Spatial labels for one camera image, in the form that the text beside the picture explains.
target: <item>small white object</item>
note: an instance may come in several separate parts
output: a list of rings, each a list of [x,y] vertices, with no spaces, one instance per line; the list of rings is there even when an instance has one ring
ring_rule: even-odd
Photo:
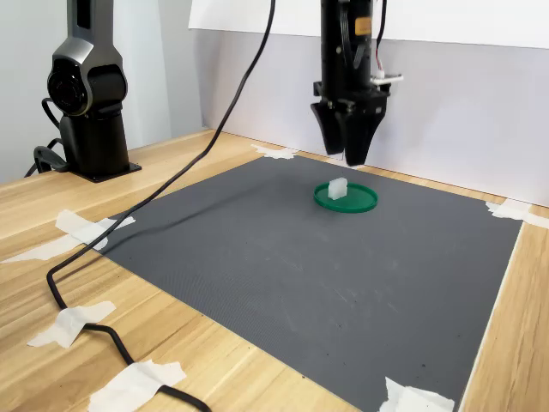
[[[27,345],[40,347],[51,342],[67,349],[75,341],[84,324],[96,324],[106,318],[116,307],[110,301],[93,306],[77,306],[63,309],[49,329],[40,332]]]
[[[130,412],[151,400],[162,385],[174,386],[186,378],[177,362],[157,365],[136,362],[90,397],[89,412]]]
[[[328,197],[332,200],[345,197],[347,195],[347,179],[338,178],[329,182]]]
[[[272,149],[256,144],[252,144],[251,147],[256,148],[257,153],[265,154],[263,157],[272,157],[273,159],[293,159],[294,154],[298,152],[295,148]]]
[[[452,412],[454,401],[435,392],[422,391],[411,386],[402,386],[385,378],[387,401],[379,412]]]
[[[136,220],[133,217],[124,219],[122,223],[117,227],[118,230],[121,227],[128,226],[134,223]],[[92,223],[86,219],[81,218],[79,215],[69,211],[63,210],[59,213],[56,221],[56,227],[63,230],[67,234],[59,239],[55,239],[51,242],[45,243],[29,251],[25,251],[17,256],[6,259],[1,264],[9,264],[13,262],[21,262],[25,260],[38,259],[49,260],[55,256],[59,256],[67,251],[70,251],[82,243],[89,243],[97,236],[102,234],[106,229],[111,227],[115,221],[113,219],[103,219],[97,223]],[[94,249],[96,251],[101,250],[107,244],[107,239],[99,242]]]
[[[376,86],[382,86],[383,84],[391,84],[391,83],[397,83],[402,82],[404,80],[403,75],[385,75],[385,72],[382,71],[381,73],[378,72],[376,77],[371,78],[371,82],[375,84]]]
[[[532,206],[530,203],[506,199],[502,204],[486,202],[486,206],[488,211],[492,212],[492,216],[525,221],[530,225],[549,229],[549,219],[530,213],[529,210]]]

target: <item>white wall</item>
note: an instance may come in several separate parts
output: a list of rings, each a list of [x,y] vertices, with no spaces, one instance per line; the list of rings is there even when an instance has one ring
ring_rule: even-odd
[[[208,125],[219,123],[261,37],[198,31]],[[387,40],[382,57],[406,78],[391,90],[368,165],[549,206],[548,50]],[[310,109],[320,76],[319,38],[272,36],[225,130],[325,154]]]
[[[34,148],[57,137],[40,101],[66,21],[64,0],[0,0],[0,183],[22,178]]]
[[[171,138],[158,0],[114,3],[114,43],[129,82],[128,146]],[[0,0],[0,183],[21,178],[33,149],[57,136],[40,101],[47,96],[51,55],[67,36],[66,19],[66,0]]]
[[[195,31],[187,28],[190,0],[159,0],[172,136],[202,129]]]
[[[262,33],[270,0],[195,0],[191,28]],[[374,14],[379,27],[381,0]],[[549,48],[547,0],[389,0],[386,39]],[[277,0],[275,34],[320,36],[320,0]]]

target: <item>wooden tabletop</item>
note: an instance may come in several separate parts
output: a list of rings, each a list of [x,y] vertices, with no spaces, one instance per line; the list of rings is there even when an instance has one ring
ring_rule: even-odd
[[[60,237],[55,220],[63,209],[90,221],[126,210],[203,150],[212,134],[208,130],[133,150],[130,160],[142,165],[143,170],[98,185],[70,173],[44,173],[0,186],[0,261]],[[256,142],[221,135],[212,152],[166,193],[262,156],[251,143]],[[299,155],[327,160],[302,152]],[[360,170],[489,202],[504,200],[373,167]],[[531,212],[549,217],[547,208],[535,206]],[[549,410],[548,232],[522,224],[462,410]],[[1,411],[86,410],[89,396],[125,368],[111,339],[100,333],[82,332],[69,349],[56,343],[42,348],[26,345],[58,314],[45,274],[68,255],[47,262],[0,264]],[[95,251],[61,271],[56,279],[68,306],[112,301],[117,309],[102,323],[116,329],[134,359],[180,362],[187,378],[177,387],[202,399],[214,411],[354,410],[245,339]],[[192,408],[157,394],[142,410]]]

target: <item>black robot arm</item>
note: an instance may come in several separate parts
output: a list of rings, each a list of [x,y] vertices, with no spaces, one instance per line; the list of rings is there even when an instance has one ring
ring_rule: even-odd
[[[63,112],[59,131],[67,165],[60,167],[46,148],[35,151],[36,164],[93,182],[139,170],[128,159],[124,134],[121,111],[128,83],[112,42],[113,0],[68,0],[67,22],[69,36],[53,54],[47,83]]]
[[[363,165],[390,87],[371,82],[373,0],[321,0],[321,8],[323,78],[314,94],[322,99],[311,107],[328,154],[345,151],[349,166]]]

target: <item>green plastic lid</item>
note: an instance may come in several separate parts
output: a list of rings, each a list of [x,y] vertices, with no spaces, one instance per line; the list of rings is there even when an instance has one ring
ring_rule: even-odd
[[[315,202],[323,208],[341,213],[362,213],[377,206],[377,193],[369,187],[347,184],[347,195],[337,200],[328,197],[329,183],[322,183],[315,189]]]

